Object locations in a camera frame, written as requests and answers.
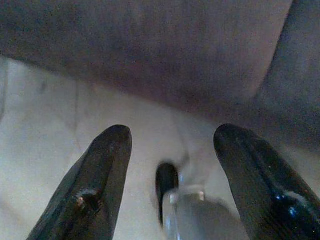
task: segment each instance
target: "gray fabric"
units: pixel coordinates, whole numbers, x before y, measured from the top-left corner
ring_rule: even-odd
[[[5,0],[0,51],[319,149],[320,1],[291,4]]]

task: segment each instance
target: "white floor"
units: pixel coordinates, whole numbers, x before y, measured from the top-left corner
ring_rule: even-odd
[[[6,66],[0,122],[1,240],[27,238],[69,168],[99,133],[115,124],[130,127],[133,149],[114,240],[163,239],[154,181],[165,159],[178,165],[189,162],[184,181],[206,183],[208,196],[239,222],[214,153],[217,125],[93,81],[54,75],[13,60],[0,68]],[[305,156],[287,149],[293,158]],[[299,169],[304,177],[310,176],[307,182],[320,195],[319,159],[310,158],[315,159],[313,167],[302,164]]]

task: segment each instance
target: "black claw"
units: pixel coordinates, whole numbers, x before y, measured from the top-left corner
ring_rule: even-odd
[[[101,133],[63,178],[28,240],[111,240],[131,148],[128,127]]]
[[[225,124],[214,147],[250,239],[320,239],[319,198],[267,141]]]
[[[179,178],[176,167],[171,163],[158,166],[155,177],[155,190],[159,204],[159,221],[163,225],[163,199],[166,192],[178,188]]]

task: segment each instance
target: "white surface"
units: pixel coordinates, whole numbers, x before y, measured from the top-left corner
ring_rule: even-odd
[[[70,167],[98,134],[115,124],[130,127],[133,149],[114,240],[163,239],[155,173],[164,159],[180,166],[189,159],[191,168],[198,164],[206,170],[192,181],[206,181],[208,195],[237,218],[227,178],[214,153],[217,125],[89,80],[54,75],[12,60],[7,66],[0,122],[1,240],[27,238]],[[314,161],[314,175],[307,181],[317,194],[318,162]],[[308,176],[306,167],[300,169]]]

